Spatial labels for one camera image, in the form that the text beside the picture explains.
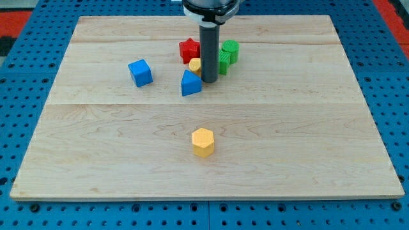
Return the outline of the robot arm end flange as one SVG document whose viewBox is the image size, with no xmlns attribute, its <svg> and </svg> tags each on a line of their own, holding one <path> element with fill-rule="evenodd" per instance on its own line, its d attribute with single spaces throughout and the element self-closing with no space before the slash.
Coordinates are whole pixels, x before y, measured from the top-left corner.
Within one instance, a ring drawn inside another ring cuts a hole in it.
<svg viewBox="0 0 409 230">
<path fill-rule="evenodd" d="M 183 0 L 184 14 L 202 27 L 223 25 L 240 9 L 242 0 Z"/>
</svg>

